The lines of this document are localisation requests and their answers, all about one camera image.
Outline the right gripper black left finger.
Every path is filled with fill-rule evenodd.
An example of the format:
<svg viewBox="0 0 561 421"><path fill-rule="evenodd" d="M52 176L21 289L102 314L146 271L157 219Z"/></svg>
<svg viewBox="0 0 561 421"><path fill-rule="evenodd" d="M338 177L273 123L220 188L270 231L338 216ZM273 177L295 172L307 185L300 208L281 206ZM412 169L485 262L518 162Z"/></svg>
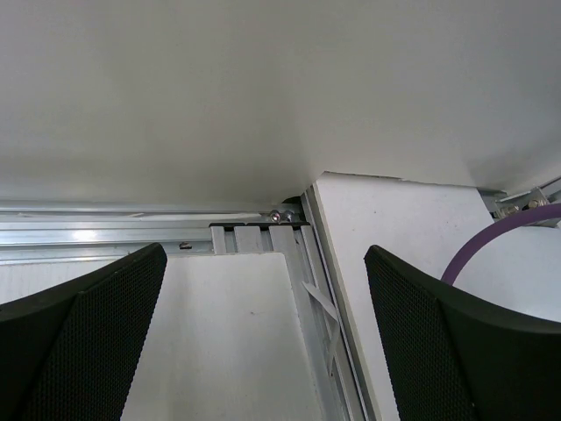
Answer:
<svg viewBox="0 0 561 421"><path fill-rule="evenodd" d="M167 266L153 243L1 306L3 420L118 420Z"/></svg>

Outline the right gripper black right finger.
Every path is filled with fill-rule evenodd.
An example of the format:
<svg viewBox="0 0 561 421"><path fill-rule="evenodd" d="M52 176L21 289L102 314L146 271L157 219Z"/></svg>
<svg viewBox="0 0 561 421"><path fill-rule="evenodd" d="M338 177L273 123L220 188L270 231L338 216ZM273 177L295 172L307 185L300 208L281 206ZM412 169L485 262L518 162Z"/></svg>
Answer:
<svg viewBox="0 0 561 421"><path fill-rule="evenodd" d="M382 247L364 258L402 420L558 420L560 324L489 303Z"/></svg>

